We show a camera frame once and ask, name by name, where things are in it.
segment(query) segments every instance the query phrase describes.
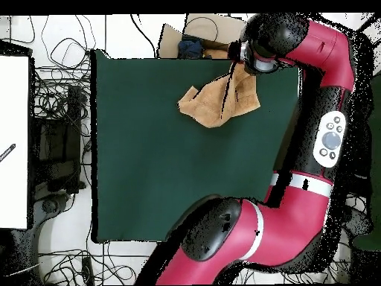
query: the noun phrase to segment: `red robot arm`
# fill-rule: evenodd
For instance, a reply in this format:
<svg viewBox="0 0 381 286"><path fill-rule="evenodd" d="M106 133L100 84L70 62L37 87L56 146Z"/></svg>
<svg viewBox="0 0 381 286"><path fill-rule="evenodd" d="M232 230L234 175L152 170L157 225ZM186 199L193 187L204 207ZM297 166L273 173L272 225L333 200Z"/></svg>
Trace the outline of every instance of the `red robot arm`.
<svg viewBox="0 0 381 286"><path fill-rule="evenodd" d="M274 171L263 203L217 196L200 200L157 247L137 285L213 284L236 261L281 266L323 230L347 131L344 105L356 76L351 43L344 34L295 14L264 13L248 21L235 45L252 74L279 65L318 69L316 100L301 105L284 165ZM307 91L307 81L302 86Z"/></svg>

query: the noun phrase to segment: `white paper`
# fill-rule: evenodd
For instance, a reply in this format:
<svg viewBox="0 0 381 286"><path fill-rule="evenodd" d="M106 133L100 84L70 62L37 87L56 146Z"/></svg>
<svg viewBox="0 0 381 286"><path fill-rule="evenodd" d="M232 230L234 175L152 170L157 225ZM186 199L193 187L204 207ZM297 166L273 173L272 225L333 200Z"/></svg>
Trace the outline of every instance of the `white paper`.
<svg viewBox="0 0 381 286"><path fill-rule="evenodd" d="M0 228L26 229L28 213L28 57L0 56Z"/></svg>

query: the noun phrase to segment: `green mat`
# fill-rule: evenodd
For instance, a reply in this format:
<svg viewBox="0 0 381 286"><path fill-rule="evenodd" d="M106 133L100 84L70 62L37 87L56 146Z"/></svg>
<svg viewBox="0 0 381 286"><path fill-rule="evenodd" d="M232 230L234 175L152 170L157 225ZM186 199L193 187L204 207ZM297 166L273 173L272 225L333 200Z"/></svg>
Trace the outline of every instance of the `green mat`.
<svg viewBox="0 0 381 286"><path fill-rule="evenodd" d="M361 250L381 251L381 76L372 80L374 111L369 118L372 133L371 218L374 230L369 235L357 237L353 245Z"/></svg>
<svg viewBox="0 0 381 286"><path fill-rule="evenodd" d="M97 239L164 240L208 194L265 197L298 99L298 70L257 79L260 109L208 129L177 109L227 60L97 57Z"/></svg>

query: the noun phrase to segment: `brown cloth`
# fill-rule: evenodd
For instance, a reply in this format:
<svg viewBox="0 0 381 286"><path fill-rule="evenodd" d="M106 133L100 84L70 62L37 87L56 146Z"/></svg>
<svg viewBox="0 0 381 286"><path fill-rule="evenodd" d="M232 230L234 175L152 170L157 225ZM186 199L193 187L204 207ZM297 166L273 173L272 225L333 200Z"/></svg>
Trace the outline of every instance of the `brown cloth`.
<svg viewBox="0 0 381 286"><path fill-rule="evenodd" d="M178 102L179 111L205 127L219 127L231 117L260 107L256 79L233 63L228 74L206 84L200 91L193 86Z"/></svg>

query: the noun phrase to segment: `white floor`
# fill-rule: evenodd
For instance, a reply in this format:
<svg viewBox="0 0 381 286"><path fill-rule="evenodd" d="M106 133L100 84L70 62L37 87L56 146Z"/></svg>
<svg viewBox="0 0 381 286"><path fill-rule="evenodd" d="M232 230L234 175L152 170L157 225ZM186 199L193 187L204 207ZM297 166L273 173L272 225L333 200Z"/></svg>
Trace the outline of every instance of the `white floor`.
<svg viewBox="0 0 381 286"><path fill-rule="evenodd" d="M235 14L232 16L241 16L247 20L253 13ZM358 28L364 21L361 20L361 13L324 13L324 15L335 22L341 22L352 28ZM83 16L32 16L33 26L36 31L36 36L31 44L20 44L33 49L36 67L50 66L54 64L49 61L47 51L51 53L54 46L59 41L67 37L71 37L81 45L85 45L84 34L81 31L80 23L83 24L87 46L89 48L106 49L106 52L113 58L148 58L153 57L153 50L148 41L136 30L131 22L129 15L112 15L112 16L86 16L91 22ZM157 46L161 27L167 23L177 30L181 31L184 27L185 14L162 14L162 15L140 15L139 18L134 15L135 21L139 24L142 31L150 38L151 42ZM18 39L24 42L30 42L33 39L33 30L29 16L13 16L11 25L11 38ZM0 36L8 38L10 36L9 21L6 17L0 18ZM70 41L63 42L54 52L54 59L61 60L68 49ZM83 56L83 50L75 45L67 50L64 63L68 66L79 63ZM46 76L46 71L40 71L42 76ZM90 129L89 119L84 121ZM90 163L90 154L85 157L85 163ZM90 167L86 166L87 174L90 174ZM81 173L81 180L86 182L84 173ZM54 255L44 255L41 257L40 265L42 275L49 272L52 267L59 263L66 253L75 255L80 250L86 249L86 236L89 233L91 222L91 189L90 187L80 191L76 196L75 203L69 212L59 215L58 217L48 221L41 233L39 241L40 253L52 253ZM104 263L112 266L110 258L117 266L127 265L138 274L147 257L154 250L156 243L152 242L112 242L109 246L110 256L104 256ZM103 245L93 244L88 242L89 252L94 256L99 256L97 259L102 262ZM348 251L344 248L336 254L336 257L347 258ZM80 260L74 258L73 265L80 270ZM93 262L95 274L102 273L101 264ZM135 281L131 270L124 268L118 274L128 281L124 284L131 285ZM104 278L112 276L109 271L104 272ZM58 282L63 280L61 273L53 273L49 281ZM281 275L266 275L255 273L254 278L250 277L248 283L256 284L274 284L283 283L284 278ZM112 276L104 282L105 285L120 285L121 281Z"/></svg>

